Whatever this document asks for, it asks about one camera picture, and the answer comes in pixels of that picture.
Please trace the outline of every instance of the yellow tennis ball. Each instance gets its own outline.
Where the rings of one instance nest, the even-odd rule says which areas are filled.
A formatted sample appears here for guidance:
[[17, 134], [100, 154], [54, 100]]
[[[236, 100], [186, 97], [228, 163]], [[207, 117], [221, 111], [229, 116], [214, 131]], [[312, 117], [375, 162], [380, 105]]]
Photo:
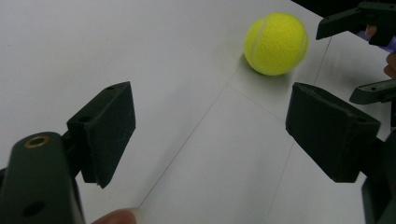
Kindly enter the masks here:
[[289, 72], [304, 58], [308, 34], [294, 16], [275, 12], [255, 21], [245, 36], [244, 53], [254, 70], [268, 76]]

